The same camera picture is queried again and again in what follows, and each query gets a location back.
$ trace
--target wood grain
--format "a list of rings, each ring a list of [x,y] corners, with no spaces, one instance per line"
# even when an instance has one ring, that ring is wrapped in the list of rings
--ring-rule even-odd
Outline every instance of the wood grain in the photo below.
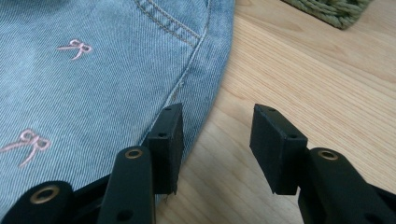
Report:
[[[237,1],[219,96],[157,223],[303,223],[297,197],[271,193],[248,147],[255,103],[396,193],[394,11],[374,1],[339,31],[278,0]]]

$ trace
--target stitching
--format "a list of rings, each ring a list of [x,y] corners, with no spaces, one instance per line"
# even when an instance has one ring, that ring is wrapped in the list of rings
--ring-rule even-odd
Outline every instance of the stitching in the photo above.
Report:
[[[183,74],[181,75],[181,77],[177,81],[177,84],[172,89],[171,93],[168,95],[168,98],[166,99],[166,102],[164,103],[163,107],[166,107],[167,105],[170,105],[171,102],[174,102],[172,96],[175,94],[176,91],[179,91],[179,89],[183,85],[184,79],[188,75],[189,70],[191,69],[191,65],[193,64],[194,59],[196,58],[196,55],[198,54],[198,51],[201,48],[202,43],[205,41],[205,38],[206,38],[207,32],[208,32],[209,20],[210,20],[210,15],[211,15],[211,8],[212,8],[212,1],[208,0],[208,12],[207,12],[207,17],[206,17],[205,30],[204,30],[204,33],[202,35],[202,38],[198,42],[197,47],[195,48],[195,51],[192,53],[190,61],[189,61],[188,65],[187,65],[186,69],[184,70]]]
[[[187,27],[186,25],[182,24],[180,21],[177,21],[175,18],[171,17],[169,14],[167,14],[165,11],[163,11],[162,8],[158,7],[157,4],[155,4],[152,0],[148,0],[148,2],[150,4],[152,4],[159,12],[161,12],[161,14],[163,14],[167,19],[169,19],[170,21],[173,21],[174,23],[176,23],[177,25],[183,27],[187,32],[189,32],[191,35],[195,36],[197,39],[201,38],[200,36],[198,36],[198,34],[196,34],[192,29],[190,29],[189,27]]]
[[[177,37],[177,39],[179,39],[179,40],[189,44],[190,46],[194,47],[194,45],[190,41],[184,39],[180,35],[178,35],[175,32],[169,30],[167,27],[165,27],[159,21],[157,21],[157,19],[153,18],[145,9],[142,8],[142,6],[137,2],[137,0],[134,0],[134,1],[136,2],[137,6],[140,8],[140,10],[143,11],[143,13],[145,13],[150,19],[152,19],[155,23],[157,23],[157,25],[161,26],[166,32],[168,32],[171,35],[174,35],[175,37]]]
[[[142,145],[142,143],[144,142],[144,140],[146,138],[146,135],[149,133],[149,130],[152,129],[152,127],[154,126],[155,121],[160,116],[162,109],[165,108],[167,105],[170,105],[170,103],[173,101],[172,100],[172,96],[174,95],[175,91],[180,88],[180,83],[183,82],[184,78],[186,77],[187,73],[189,72],[189,70],[191,68],[191,64],[193,63],[193,61],[194,61],[194,59],[196,57],[196,54],[198,53],[202,43],[204,42],[204,40],[206,38],[206,35],[207,35],[207,29],[208,29],[208,25],[209,25],[210,13],[211,13],[211,7],[212,7],[211,2],[212,2],[211,0],[208,0],[208,12],[207,12],[207,17],[206,17],[205,30],[204,30],[204,33],[202,35],[202,38],[199,39],[199,42],[198,42],[197,46],[195,47],[194,52],[192,53],[192,55],[190,57],[190,61],[188,62],[186,69],[183,71],[183,73],[181,74],[180,78],[178,79],[177,84],[171,90],[171,92],[168,94],[168,97],[167,97],[166,101],[163,102],[163,106],[161,107],[160,111],[157,112],[157,115],[155,116],[155,119],[151,122],[151,125],[148,126],[148,128],[146,129],[146,132],[141,137],[141,139],[139,141],[139,145]]]

